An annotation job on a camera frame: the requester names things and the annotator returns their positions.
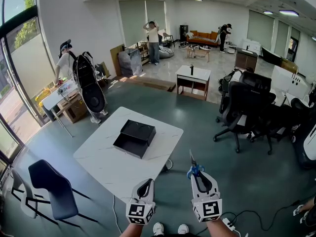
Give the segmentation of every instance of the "white sneaker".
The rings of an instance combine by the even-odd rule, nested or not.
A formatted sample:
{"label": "white sneaker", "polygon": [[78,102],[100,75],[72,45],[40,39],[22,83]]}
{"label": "white sneaker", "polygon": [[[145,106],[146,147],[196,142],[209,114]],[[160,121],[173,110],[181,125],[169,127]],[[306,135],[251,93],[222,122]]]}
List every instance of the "white sneaker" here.
{"label": "white sneaker", "polygon": [[163,228],[163,224],[160,223],[160,222],[157,222],[154,224],[154,228],[153,228],[153,231],[154,231],[154,236],[157,236],[157,235],[164,235],[164,228]]}
{"label": "white sneaker", "polygon": [[302,224],[305,221],[305,219],[307,218],[307,215],[308,215],[308,211],[305,212],[304,216],[300,219],[300,224]]}
{"label": "white sneaker", "polygon": [[97,123],[97,124],[99,124],[101,122],[101,120],[99,118],[95,118],[95,117],[91,117],[90,120],[92,123]]}
{"label": "white sneaker", "polygon": [[300,209],[303,207],[303,205],[299,205],[294,211],[293,211],[293,216],[296,216],[297,214],[300,213]]}
{"label": "white sneaker", "polygon": [[178,234],[179,235],[185,235],[189,232],[189,227],[186,224],[182,224],[179,226]]}
{"label": "white sneaker", "polygon": [[104,116],[106,116],[107,114],[109,114],[107,111],[103,110],[100,112],[101,114],[103,114]]}

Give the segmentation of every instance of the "plastic wrapped item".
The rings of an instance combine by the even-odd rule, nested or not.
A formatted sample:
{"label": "plastic wrapped item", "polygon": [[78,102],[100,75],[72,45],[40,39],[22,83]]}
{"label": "plastic wrapped item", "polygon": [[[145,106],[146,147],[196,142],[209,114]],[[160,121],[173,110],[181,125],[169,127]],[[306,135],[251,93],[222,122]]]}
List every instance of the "plastic wrapped item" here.
{"label": "plastic wrapped item", "polygon": [[122,76],[136,76],[143,71],[142,60],[138,49],[127,48],[118,53],[118,62]]}

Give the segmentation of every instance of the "wooden coffee table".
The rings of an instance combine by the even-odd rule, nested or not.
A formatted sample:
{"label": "wooden coffee table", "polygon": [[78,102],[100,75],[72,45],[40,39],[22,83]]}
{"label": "wooden coffee table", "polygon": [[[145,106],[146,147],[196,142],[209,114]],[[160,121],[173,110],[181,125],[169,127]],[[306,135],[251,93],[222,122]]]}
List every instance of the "wooden coffee table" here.
{"label": "wooden coffee table", "polygon": [[188,46],[186,47],[187,49],[187,58],[192,57],[192,55],[196,56],[197,54],[202,54],[207,58],[207,62],[209,62],[209,52],[210,50],[206,51],[203,49],[191,49]]}

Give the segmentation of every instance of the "tiled floor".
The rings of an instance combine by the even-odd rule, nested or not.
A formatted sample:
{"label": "tiled floor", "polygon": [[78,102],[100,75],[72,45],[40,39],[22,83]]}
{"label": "tiled floor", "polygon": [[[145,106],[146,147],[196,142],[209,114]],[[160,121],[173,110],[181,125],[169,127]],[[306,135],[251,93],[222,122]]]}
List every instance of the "tiled floor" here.
{"label": "tiled floor", "polygon": [[[208,88],[207,101],[219,104],[221,101],[221,93],[218,91],[218,80],[229,74],[235,65],[234,54],[223,54],[219,52],[219,48],[213,48],[210,51],[210,61],[206,62],[206,58],[186,58],[187,52],[185,48],[179,48],[177,42],[174,50],[174,56],[168,59],[160,60],[160,64],[145,64],[143,66],[144,77],[156,78],[166,81],[176,81],[175,72],[182,65],[193,64],[196,68],[211,70],[210,84]],[[262,58],[258,59],[255,73],[265,77],[271,77],[274,65],[264,61]],[[202,94],[202,91],[194,90],[194,93]]]}

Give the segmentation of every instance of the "white chair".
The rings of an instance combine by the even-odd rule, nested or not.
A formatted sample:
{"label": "white chair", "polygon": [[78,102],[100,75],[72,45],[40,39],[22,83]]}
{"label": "white chair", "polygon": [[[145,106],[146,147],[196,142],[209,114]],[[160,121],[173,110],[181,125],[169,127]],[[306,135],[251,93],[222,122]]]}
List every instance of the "white chair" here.
{"label": "white chair", "polygon": [[[49,220],[50,222],[58,225],[56,221],[48,218],[47,216],[45,216],[44,214],[38,211],[39,202],[40,203],[50,203],[50,202],[36,199],[36,197],[42,198],[42,199],[44,199],[44,197],[41,195],[33,194],[31,186],[19,175],[19,173],[15,169],[11,169],[11,173],[13,176],[13,185],[11,189],[11,194],[21,202],[22,211],[32,219],[35,219],[37,215],[39,215]],[[19,189],[21,185],[24,186],[25,191]],[[23,193],[22,199],[19,198],[17,194],[14,192]]]}

